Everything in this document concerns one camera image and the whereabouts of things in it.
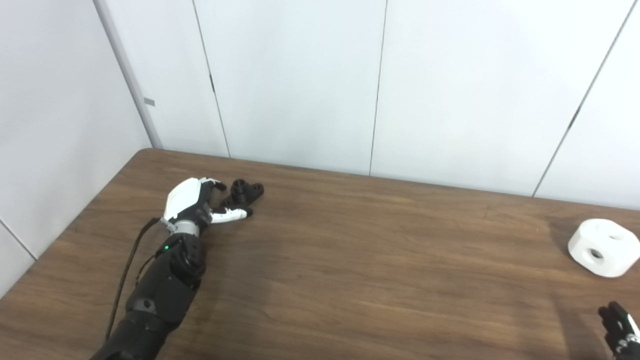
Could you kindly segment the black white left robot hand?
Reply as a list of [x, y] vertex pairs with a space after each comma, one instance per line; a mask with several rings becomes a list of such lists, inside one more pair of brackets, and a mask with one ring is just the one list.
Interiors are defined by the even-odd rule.
[[227, 186], [215, 178], [188, 178], [169, 192], [160, 222], [170, 234], [187, 234], [198, 238], [213, 224], [251, 217], [253, 210], [247, 206], [210, 206], [214, 191], [224, 192], [226, 189]]

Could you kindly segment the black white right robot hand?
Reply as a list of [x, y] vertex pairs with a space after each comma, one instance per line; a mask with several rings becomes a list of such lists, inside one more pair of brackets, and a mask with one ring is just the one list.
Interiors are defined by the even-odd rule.
[[638, 360], [640, 331], [632, 315], [617, 301], [599, 307], [598, 315], [606, 330], [604, 340], [613, 360]]

